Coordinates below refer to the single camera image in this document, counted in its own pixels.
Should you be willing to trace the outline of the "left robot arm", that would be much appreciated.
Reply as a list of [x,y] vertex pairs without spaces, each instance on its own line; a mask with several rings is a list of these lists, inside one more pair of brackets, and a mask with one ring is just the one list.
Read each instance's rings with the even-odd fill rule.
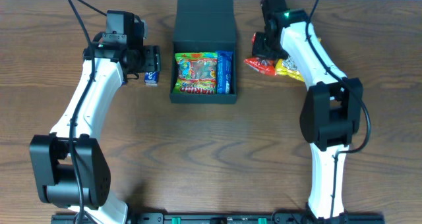
[[111,101],[128,74],[161,69],[160,48],[94,42],[83,51],[82,74],[64,114],[47,135],[35,135],[30,159],[39,199],[76,212],[70,223],[127,223],[128,205],[110,190],[100,136]]

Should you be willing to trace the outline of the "red Hacks candy bag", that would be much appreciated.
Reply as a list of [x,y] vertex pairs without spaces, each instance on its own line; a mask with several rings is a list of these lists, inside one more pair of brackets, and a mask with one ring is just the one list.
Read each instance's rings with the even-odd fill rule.
[[273,60],[265,59],[260,56],[260,50],[264,43],[264,34],[256,32],[252,38],[252,57],[246,58],[243,62],[255,71],[266,76],[276,76]]

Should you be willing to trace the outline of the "green Haribo gummy bag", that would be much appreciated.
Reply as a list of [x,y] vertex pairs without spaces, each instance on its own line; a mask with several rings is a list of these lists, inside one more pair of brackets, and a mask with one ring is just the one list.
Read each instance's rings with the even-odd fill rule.
[[174,94],[215,94],[217,53],[176,53],[178,76]]

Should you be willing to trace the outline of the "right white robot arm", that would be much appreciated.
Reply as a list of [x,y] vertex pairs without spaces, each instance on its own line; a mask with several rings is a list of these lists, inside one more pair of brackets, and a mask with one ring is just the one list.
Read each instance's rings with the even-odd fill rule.
[[368,114],[363,85],[332,62],[303,9],[265,10],[263,18],[265,30],[255,36],[253,55],[291,59],[307,87],[299,124],[313,160],[309,217],[319,223],[345,223],[344,162],[353,151],[360,117]]

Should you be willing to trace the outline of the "blue Oreo cookie pack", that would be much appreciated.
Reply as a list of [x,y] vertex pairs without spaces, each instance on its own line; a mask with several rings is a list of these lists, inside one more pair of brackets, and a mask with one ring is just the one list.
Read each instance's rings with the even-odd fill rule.
[[233,53],[217,51],[217,93],[230,94]]

